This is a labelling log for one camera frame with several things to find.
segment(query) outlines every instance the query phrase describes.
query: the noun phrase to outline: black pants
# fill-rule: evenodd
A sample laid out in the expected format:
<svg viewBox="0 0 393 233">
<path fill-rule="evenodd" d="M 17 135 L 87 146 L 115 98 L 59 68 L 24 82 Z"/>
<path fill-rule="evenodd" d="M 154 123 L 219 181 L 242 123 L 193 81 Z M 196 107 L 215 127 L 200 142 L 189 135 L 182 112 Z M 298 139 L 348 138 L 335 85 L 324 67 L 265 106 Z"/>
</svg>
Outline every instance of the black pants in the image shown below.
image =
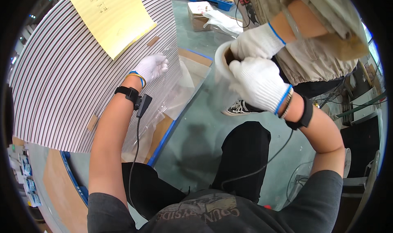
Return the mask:
<svg viewBox="0 0 393 233">
<path fill-rule="evenodd" d="M 222 183 L 255 172 L 266 165 L 269 143 L 270 132 L 259 122 L 248 121 L 233 129 L 222 144 L 221 162 L 211 188 L 258 202 L 266 169 L 223 186 Z M 122 163 L 124 188 L 130 204 L 128 185 L 131 165 L 132 162 Z M 186 196 L 158 178 L 152 167 L 142 163 L 135 163 L 130 192 L 136 210 L 147 219 L 164 207 L 179 203 Z"/>
<path fill-rule="evenodd" d="M 275 56 L 273 56 L 272 61 L 277 65 L 278 69 L 280 69 L 280 77 L 283 79 L 285 83 L 289 83 L 287 76 L 285 76 L 284 72 L 282 71 L 280 65 Z M 313 97 L 319 96 L 320 94 L 326 93 L 329 90 L 336 88 L 339 84 L 343 81 L 342 78 L 326 81 L 318 81 L 318 82 L 305 82 L 299 83 L 297 86 L 294 86 L 293 89 L 296 93 L 311 99 Z M 255 108 L 249 104 L 245 104 L 246 108 L 250 112 L 257 112 L 261 113 L 264 112 L 259 108 Z"/>
</svg>

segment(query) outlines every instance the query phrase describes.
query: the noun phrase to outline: yellow paper note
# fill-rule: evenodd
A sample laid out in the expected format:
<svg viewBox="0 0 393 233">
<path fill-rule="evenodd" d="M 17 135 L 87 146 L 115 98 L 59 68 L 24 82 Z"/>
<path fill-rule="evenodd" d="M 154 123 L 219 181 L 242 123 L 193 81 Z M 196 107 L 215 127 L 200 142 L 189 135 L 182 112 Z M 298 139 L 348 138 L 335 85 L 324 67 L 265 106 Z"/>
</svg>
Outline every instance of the yellow paper note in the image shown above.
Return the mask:
<svg viewBox="0 0 393 233">
<path fill-rule="evenodd" d="M 141 0 L 71 0 L 95 39 L 116 59 L 156 27 Z"/>
</svg>

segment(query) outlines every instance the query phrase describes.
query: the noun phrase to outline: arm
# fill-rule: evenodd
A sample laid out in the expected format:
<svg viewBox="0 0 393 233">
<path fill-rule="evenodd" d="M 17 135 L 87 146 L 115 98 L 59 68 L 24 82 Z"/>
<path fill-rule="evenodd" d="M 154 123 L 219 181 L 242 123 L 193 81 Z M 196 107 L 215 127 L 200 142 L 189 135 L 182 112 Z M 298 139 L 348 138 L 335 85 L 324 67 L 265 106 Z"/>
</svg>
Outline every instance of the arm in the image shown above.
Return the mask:
<svg viewBox="0 0 393 233">
<path fill-rule="evenodd" d="M 285 104 L 282 104 L 279 114 L 284 112 L 285 108 Z M 298 122 L 302 117 L 303 109 L 302 97 L 294 93 L 285 120 Z M 308 127 L 301 127 L 300 131 L 303 132 L 316 151 L 310 176 L 317 171 L 332 170 L 343 177 L 345 148 L 340 131 L 332 119 L 321 109 L 314 106 Z"/>
<path fill-rule="evenodd" d="M 303 38 L 313 38 L 328 33 L 317 16 L 311 12 L 310 8 L 303 1 L 293 0 L 288 5 L 288 10 Z M 295 34 L 282 11 L 272 19 L 270 24 L 285 43 L 291 43 L 296 40 Z"/>
<path fill-rule="evenodd" d="M 162 53 L 158 53 L 142 59 L 133 71 L 143 76 L 146 83 L 149 83 L 166 70 L 168 70 L 168 60 Z M 139 92 L 142 89 L 141 79 L 137 76 L 127 77 L 121 85 L 132 87 Z M 100 192 L 114 196 L 126 207 L 121 149 L 133 111 L 134 104 L 126 99 L 124 94 L 117 93 L 112 97 L 98 122 L 91 147 L 89 167 L 89 194 Z"/>
<path fill-rule="evenodd" d="M 282 102 L 291 86 L 283 82 L 274 62 L 247 57 L 232 61 L 229 68 L 239 81 L 232 88 L 248 104 L 279 115 L 284 112 Z M 294 93 L 285 119 L 297 122 L 303 111 L 303 99 Z M 297 197 L 274 217 L 288 232 L 331 232 L 342 193 L 343 141 L 334 122 L 316 107 L 308 127 L 300 130 L 316 151 L 311 175 Z"/>
<path fill-rule="evenodd" d="M 282 102 L 288 95 L 289 84 L 284 83 L 279 69 L 268 59 L 247 57 L 242 62 L 229 64 L 239 84 L 232 88 L 250 105 L 272 112 L 282 113 L 286 106 Z M 304 102 L 300 95 L 293 94 L 285 119 L 297 122 L 302 117 Z M 317 152 L 312 174 L 320 170 L 332 170 L 343 176 L 345 148 L 336 124 L 322 110 L 313 108 L 312 118 L 307 128 L 300 130 Z"/>
<path fill-rule="evenodd" d="M 293 0 L 288 5 L 303 38 L 312 38 L 327 34 L 328 31 L 301 0 Z M 271 59 L 285 44 L 296 40 L 295 34 L 281 11 L 270 23 L 249 29 L 240 34 L 231 44 L 235 58 L 248 56 Z"/>
</svg>

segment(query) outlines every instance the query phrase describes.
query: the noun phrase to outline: blue edge trim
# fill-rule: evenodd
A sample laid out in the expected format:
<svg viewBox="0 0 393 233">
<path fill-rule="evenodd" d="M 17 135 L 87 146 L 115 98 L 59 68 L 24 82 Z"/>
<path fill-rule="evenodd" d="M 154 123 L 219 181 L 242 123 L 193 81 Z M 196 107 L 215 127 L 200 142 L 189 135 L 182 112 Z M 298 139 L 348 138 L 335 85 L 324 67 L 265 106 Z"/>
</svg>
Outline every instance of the blue edge trim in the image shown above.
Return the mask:
<svg viewBox="0 0 393 233">
<path fill-rule="evenodd" d="M 72 183 L 74 184 L 74 186 L 76 188 L 76 191 L 78 191 L 79 196 L 81 196 L 82 201 L 87 206 L 89 192 L 88 192 L 88 190 L 87 190 L 87 188 L 85 186 L 78 186 L 78 183 L 76 182 L 75 177 L 72 174 L 72 171 L 71 171 L 70 166 L 68 165 L 68 161 L 67 161 L 67 159 L 70 158 L 70 153 L 69 152 L 60 151 L 60 155 L 61 155 L 61 158 L 63 159 L 64 166 L 66 167 L 68 175 L 70 176 L 71 181 L 72 181 Z"/>
<path fill-rule="evenodd" d="M 272 29 L 272 31 L 274 32 L 274 34 L 278 37 L 278 39 L 281 40 L 281 42 L 286 45 L 286 43 L 284 42 L 284 40 L 282 38 L 280 38 L 280 36 L 277 34 L 277 32 L 273 29 L 272 25 L 270 24 L 270 22 L 268 23 L 270 28 Z"/>
<path fill-rule="evenodd" d="M 211 60 L 211 63 L 213 63 L 213 59 L 212 59 L 211 57 L 209 57 L 209 56 L 206 56 L 206 55 L 204 55 L 204 54 L 198 53 L 198 52 L 193 51 L 193 50 L 190 50 L 190 49 L 185 49 L 185 50 L 188 50 L 188 51 L 190 51 L 190 52 L 192 52 L 192 53 L 196 53 L 196 54 L 198 54 L 198 55 L 200 55 L 200 56 L 203 56 L 204 58 L 208 58 L 209 60 Z M 171 125 L 169 126 L 167 132 L 165 132 L 165 135 L 162 137 L 160 143 L 158 144 L 156 150 L 154 151 L 153 155 L 151 156 L 151 158 L 150 158 L 149 161 L 147 162 L 147 165 L 149 165 L 149 166 L 152 167 L 152 166 L 155 164 L 155 162 L 156 162 L 158 156 L 159 156 L 160 153 L 161 153 L 161 150 L 162 150 L 162 148 L 163 148 L 165 142 L 167 141 L 168 136 L 169 136 L 170 133 L 172 132 L 172 129 L 173 129 L 173 127 L 175 126 L 175 124 L 176 124 L 177 122 L 179 122 L 180 119 L 181 119 L 181 118 L 178 117 L 176 120 L 174 120 L 174 121 L 171 123 Z"/>
<path fill-rule="evenodd" d="M 277 109 L 276 109 L 276 111 L 274 111 L 274 115 L 277 114 L 278 109 L 280 108 L 280 106 L 281 106 L 282 102 L 284 101 L 284 99 L 287 97 L 287 95 L 288 95 L 289 91 L 291 90 L 291 88 L 292 88 L 292 85 L 290 84 L 288 89 L 287 89 L 287 91 L 285 92 L 284 96 L 282 97 L 280 103 L 278 103 Z"/>
</svg>

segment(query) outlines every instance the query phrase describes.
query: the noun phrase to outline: white shoelace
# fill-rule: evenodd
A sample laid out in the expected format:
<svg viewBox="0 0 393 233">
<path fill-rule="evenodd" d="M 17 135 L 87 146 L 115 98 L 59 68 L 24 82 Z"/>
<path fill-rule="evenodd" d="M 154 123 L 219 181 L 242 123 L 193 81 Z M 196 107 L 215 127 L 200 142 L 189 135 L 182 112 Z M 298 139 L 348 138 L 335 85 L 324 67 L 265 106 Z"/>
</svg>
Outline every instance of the white shoelace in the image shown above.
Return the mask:
<svg viewBox="0 0 393 233">
<path fill-rule="evenodd" d="M 236 101 L 236 102 L 233 104 L 233 106 L 231 107 L 231 110 L 232 110 L 233 112 L 235 112 L 235 113 L 245 113 L 245 112 L 243 111 L 243 106 L 242 106 L 242 104 L 241 104 L 240 101 Z"/>
</svg>

